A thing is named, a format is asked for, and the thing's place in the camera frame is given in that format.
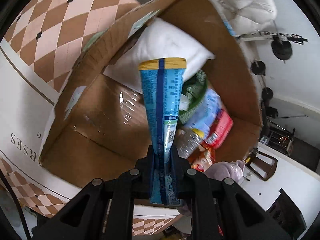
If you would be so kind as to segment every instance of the silver bolt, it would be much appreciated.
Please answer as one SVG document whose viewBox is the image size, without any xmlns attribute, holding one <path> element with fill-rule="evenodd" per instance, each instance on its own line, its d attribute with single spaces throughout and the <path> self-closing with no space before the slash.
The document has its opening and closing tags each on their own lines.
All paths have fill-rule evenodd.
<svg viewBox="0 0 320 240">
<path fill-rule="evenodd" d="M 225 178 L 224 183 L 228 185 L 232 185 L 235 181 L 231 178 Z"/>
<path fill-rule="evenodd" d="M 132 176 L 138 175 L 139 172 L 140 172 L 140 171 L 137 170 L 137 169 L 132 169 L 132 170 L 130 170 L 130 174 L 131 174 Z"/>
<path fill-rule="evenodd" d="M 189 175 L 195 175 L 195 174 L 197 173 L 197 171 L 196 171 L 195 169 L 188 169 L 188 170 L 187 170 L 187 173 L 188 173 Z"/>
<path fill-rule="evenodd" d="M 102 179 L 94 179 L 92 181 L 92 185 L 94 185 L 94 186 L 99 186 L 101 184 L 102 184 Z"/>
</svg>

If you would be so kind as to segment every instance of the cardboard box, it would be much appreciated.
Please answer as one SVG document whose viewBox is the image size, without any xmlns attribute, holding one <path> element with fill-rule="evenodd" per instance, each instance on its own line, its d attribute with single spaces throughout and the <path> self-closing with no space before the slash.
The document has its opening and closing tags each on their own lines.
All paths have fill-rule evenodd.
<svg viewBox="0 0 320 240">
<path fill-rule="evenodd" d="M 44 168 L 83 187 L 96 177 L 117 178 L 146 155 L 151 142 L 142 96 L 101 73 L 143 25 L 141 19 L 156 12 L 216 55 L 203 70 L 234 121 L 216 161 L 242 159 L 256 143 L 261 118 L 255 86 L 241 49 L 212 4 L 152 0 L 116 20 L 75 63 L 47 125 L 40 155 Z"/>
</svg>

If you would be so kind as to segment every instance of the qr code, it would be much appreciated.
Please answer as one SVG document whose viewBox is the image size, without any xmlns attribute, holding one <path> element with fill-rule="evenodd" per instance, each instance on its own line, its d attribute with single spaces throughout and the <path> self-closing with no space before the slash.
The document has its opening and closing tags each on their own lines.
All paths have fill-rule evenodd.
<svg viewBox="0 0 320 240">
<path fill-rule="evenodd" d="M 170 131 L 169 132 L 169 139 L 168 139 L 168 143 L 173 141 L 173 136 L 174 136 L 174 131 Z"/>
</svg>

